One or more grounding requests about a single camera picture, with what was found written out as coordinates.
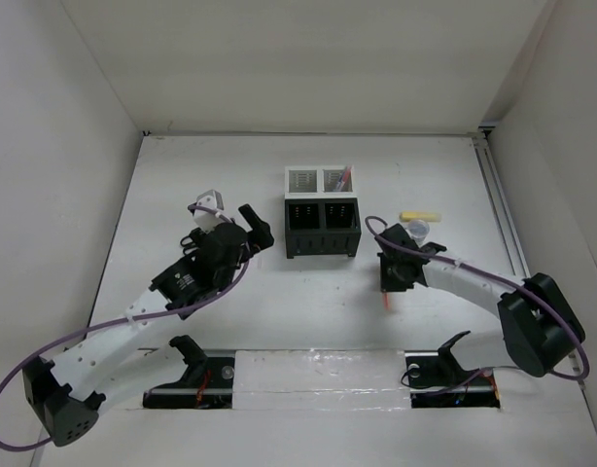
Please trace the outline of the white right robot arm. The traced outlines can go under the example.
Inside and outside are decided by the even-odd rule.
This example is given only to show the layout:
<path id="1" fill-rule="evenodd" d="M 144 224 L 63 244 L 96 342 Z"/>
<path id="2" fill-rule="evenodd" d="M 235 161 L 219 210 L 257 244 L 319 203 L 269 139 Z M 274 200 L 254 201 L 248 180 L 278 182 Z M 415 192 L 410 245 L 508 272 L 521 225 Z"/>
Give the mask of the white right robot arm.
<path id="1" fill-rule="evenodd" d="M 381 265 L 403 292 L 420 284 L 447 292 L 494 315 L 500 321 L 500 352 L 519 370 L 532 377 L 553 374 L 555 367 L 577 352 L 582 368 L 564 379 L 581 380 L 590 365 L 583 350 L 585 331 L 557 283 L 548 275 L 503 276 L 487 272 L 446 255 L 447 248 L 433 242 L 418 246 L 397 224 L 377 233 Z"/>

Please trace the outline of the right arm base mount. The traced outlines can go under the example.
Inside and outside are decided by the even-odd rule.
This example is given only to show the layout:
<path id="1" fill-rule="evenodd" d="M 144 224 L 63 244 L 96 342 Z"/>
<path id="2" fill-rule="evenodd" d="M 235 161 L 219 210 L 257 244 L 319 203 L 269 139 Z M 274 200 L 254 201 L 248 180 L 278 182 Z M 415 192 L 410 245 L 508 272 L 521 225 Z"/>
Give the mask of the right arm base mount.
<path id="1" fill-rule="evenodd" d="M 458 333 L 436 350 L 404 353 L 401 385 L 409 389 L 413 409 L 499 409 L 496 381 L 491 370 L 465 370 L 452 348 L 470 331 Z"/>

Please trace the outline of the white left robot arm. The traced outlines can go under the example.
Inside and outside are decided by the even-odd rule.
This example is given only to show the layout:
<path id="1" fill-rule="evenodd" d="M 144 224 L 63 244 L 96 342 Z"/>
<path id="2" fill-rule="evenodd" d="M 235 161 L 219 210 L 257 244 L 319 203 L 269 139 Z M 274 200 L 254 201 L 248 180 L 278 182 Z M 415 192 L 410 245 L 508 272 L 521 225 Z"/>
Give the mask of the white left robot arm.
<path id="1" fill-rule="evenodd" d="M 207 357 L 183 334 L 197 310 L 226 295 L 250 260 L 274 243 L 269 224 L 244 204 L 241 227 L 222 211 L 193 204 L 190 253 L 152 279 L 119 318 L 84 330 L 84 339 L 50 359 L 21 367 L 27 402 L 57 447 L 76 441 L 99 417 L 137 392 L 164 382 L 198 383 Z"/>

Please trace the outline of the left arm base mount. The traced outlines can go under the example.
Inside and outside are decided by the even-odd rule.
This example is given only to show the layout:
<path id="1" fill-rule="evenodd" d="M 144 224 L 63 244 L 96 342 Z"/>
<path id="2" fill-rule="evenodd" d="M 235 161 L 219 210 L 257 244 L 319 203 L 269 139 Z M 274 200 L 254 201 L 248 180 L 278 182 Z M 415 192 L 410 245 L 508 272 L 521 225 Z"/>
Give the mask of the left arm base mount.
<path id="1" fill-rule="evenodd" d="M 148 410 L 229 410 L 232 408 L 235 355 L 233 350 L 204 351 L 190 336 L 169 345 L 182 356 L 185 369 L 178 379 L 146 391 Z"/>

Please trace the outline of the clear jar of paperclips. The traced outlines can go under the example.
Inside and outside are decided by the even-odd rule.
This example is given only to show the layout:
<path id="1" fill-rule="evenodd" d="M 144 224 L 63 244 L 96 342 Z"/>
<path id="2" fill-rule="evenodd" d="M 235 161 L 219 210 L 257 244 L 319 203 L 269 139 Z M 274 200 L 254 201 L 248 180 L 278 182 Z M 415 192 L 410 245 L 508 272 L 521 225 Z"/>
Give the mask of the clear jar of paperclips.
<path id="1" fill-rule="evenodd" d="M 430 225 L 421 219 L 412 219 L 406 225 L 406 230 L 410 238 L 421 246 L 430 233 Z"/>

